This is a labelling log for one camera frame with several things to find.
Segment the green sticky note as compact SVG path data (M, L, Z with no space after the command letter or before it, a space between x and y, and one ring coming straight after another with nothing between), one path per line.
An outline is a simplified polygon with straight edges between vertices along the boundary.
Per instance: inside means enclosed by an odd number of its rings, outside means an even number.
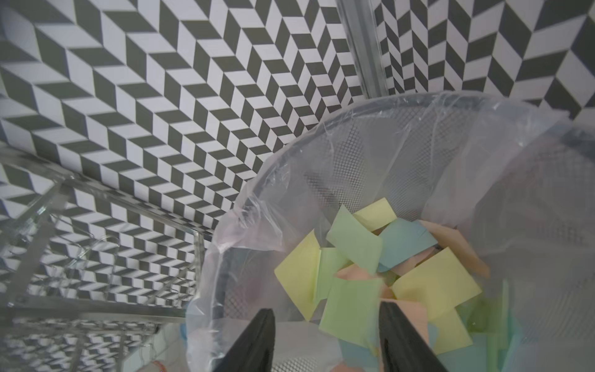
M373 347L383 290L384 282L378 277L354 281L334 278L319 329L348 343Z

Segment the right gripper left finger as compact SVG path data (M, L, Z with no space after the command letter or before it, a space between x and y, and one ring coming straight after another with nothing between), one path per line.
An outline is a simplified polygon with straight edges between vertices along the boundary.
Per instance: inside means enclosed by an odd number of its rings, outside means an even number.
M216 364L214 372L272 371L275 335L274 311L263 308Z

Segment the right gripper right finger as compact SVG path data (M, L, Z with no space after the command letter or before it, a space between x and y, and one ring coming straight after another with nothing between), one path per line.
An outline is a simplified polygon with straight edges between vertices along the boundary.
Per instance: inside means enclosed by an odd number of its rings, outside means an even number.
M378 320L384 371L447 372L396 303L381 302Z

